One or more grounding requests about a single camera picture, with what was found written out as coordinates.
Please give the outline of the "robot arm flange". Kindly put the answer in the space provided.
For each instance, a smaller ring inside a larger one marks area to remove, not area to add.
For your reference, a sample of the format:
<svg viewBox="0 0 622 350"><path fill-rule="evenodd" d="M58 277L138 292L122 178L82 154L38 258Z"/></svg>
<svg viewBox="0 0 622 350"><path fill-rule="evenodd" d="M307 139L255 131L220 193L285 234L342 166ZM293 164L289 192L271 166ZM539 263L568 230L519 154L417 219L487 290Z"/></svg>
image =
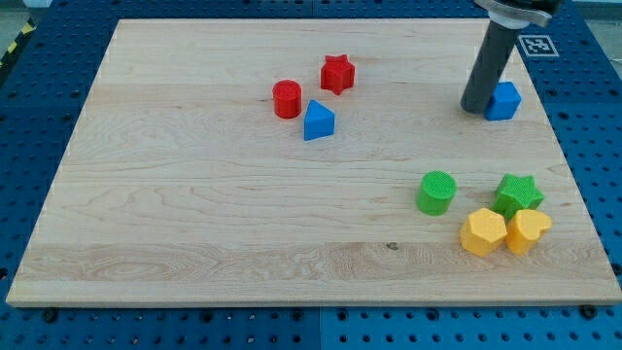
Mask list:
<svg viewBox="0 0 622 350"><path fill-rule="evenodd" d="M488 12L491 21L509 29L530 24L545 27L560 10L563 0L474 0Z"/></svg>

